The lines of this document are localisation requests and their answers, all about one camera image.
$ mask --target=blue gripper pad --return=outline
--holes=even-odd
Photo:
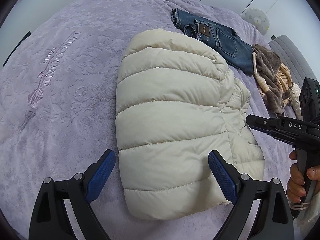
[[[110,151],[108,156],[104,159],[100,167],[90,179],[87,186],[86,200],[91,202],[96,200],[107,182],[114,166],[116,164],[116,155],[114,151]]]
[[[226,200],[231,201],[232,204],[235,205],[238,200],[236,184],[230,178],[228,172],[226,171],[222,163],[219,161],[214,151],[211,151],[209,153],[208,163],[214,177],[216,178],[221,188],[222,193],[224,194],[224,197],[226,198]]]

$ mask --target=brown leather label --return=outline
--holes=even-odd
[[[204,25],[204,24],[199,24],[199,32],[202,34],[202,35],[205,35],[207,37],[210,38],[210,30],[209,30],[209,27]]]

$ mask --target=white puffer jacket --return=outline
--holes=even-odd
[[[249,90],[204,43],[162,29],[136,35],[118,74],[116,136],[130,213],[177,219],[227,204],[208,166],[218,150],[262,179],[264,158],[245,123]]]

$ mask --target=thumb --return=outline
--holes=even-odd
[[[309,168],[307,170],[307,176],[311,180],[319,180],[320,181],[320,165]]]

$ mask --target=bed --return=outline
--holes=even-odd
[[[123,52],[131,38],[145,30],[180,32],[170,20],[173,8],[230,26],[245,42],[270,48],[234,12],[193,0],[77,0],[23,41],[1,70],[0,208],[21,238],[28,239],[45,177],[67,179],[83,172],[106,149],[117,153],[115,95]],[[251,92],[247,114],[268,118],[255,79],[230,68]],[[294,118],[291,107],[285,108],[285,115]],[[292,148],[252,132],[266,161],[264,180],[278,177],[285,185]],[[83,239],[66,206],[77,238]],[[118,163],[91,206],[111,239],[157,240],[212,239],[232,208],[220,205],[174,221],[137,219],[127,210]],[[256,209],[254,203],[241,239],[249,233]]]

